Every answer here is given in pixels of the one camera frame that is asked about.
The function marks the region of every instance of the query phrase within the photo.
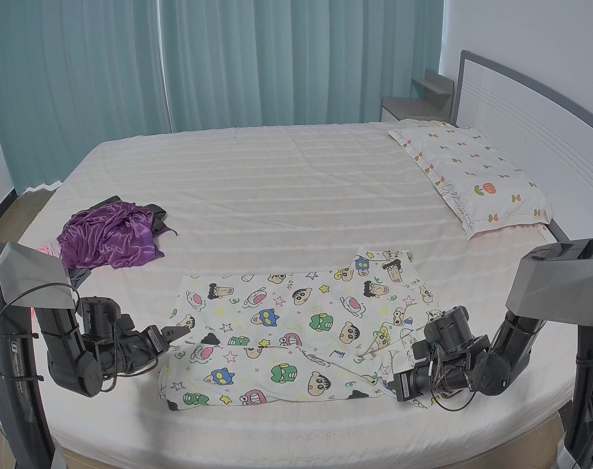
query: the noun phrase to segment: headboard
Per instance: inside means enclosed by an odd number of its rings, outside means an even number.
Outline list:
[[[462,51],[452,123],[479,130],[546,194],[555,238],[593,237],[593,114],[524,74]]]

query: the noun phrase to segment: pillow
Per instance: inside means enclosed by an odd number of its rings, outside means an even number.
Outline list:
[[[515,224],[550,223],[553,210],[526,174],[474,129],[445,122],[439,128],[388,132],[416,161],[461,219],[468,239]]]

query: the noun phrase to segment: curtain fold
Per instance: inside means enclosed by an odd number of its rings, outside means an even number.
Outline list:
[[[0,0],[0,143],[18,192],[168,132],[156,0]]]
[[[171,127],[376,121],[438,69],[442,18],[443,0],[0,0],[0,143],[21,192]]]

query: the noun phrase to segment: floor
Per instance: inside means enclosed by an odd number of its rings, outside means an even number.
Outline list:
[[[19,241],[52,194],[53,192],[40,190],[24,193],[15,200],[0,218],[0,241]],[[564,417],[568,415],[568,409],[562,409],[561,414]],[[509,443],[471,460],[440,469],[550,469],[554,463],[557,443],[562,435],[561,418],[556,414],[541,426]],[[116,469],[66,449],[64,453],[69,469]],[[0,428],[0,469],[13,467],[14,459]]]

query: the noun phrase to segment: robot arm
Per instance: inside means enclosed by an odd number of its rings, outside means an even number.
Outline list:
[[[506,306],[492,344],[487,335],[472,335],[463,306],[429,321],[425,340],[412,346],[414,368],[394,374],[398,401],[434,390],[446,398],[464,388],[473,395],[499,395],[527,367],[546,321],[576,324],[573,412],[558,467],[593,467],[593,239],[544,245],[525,255]]]
[[[67,280],[59,259],[0,243],[0,419],[17,468],[65,468],[62,450],[51,437],[43,411],[38,387],[43,377],[36,373],[32,344],[39,335],[32,332],[30,307],[35,306],[47,345],[52,379],[60,387],[89,397],[112,390],[117,377],[151,371],[170,343],[190,329],[167,326],[160,331],[150,325],[139,332],[112,299],[81,298],[74,308],[69,290],[59,286],[35,291],[24,298],[26,303],[20,302],[14,294],[20,292],[16,285],[23,282],[34,288],[50,282],[63,285]],[[13,295],[6,293],[9,290],[14,290]],[[17,302],[9,306],[10,299]],[[75,310],[82,314],[84,333]],[[153,367],[146,369],[152,362]],[[104,381],[111,378],[112,386],[102,391]]]

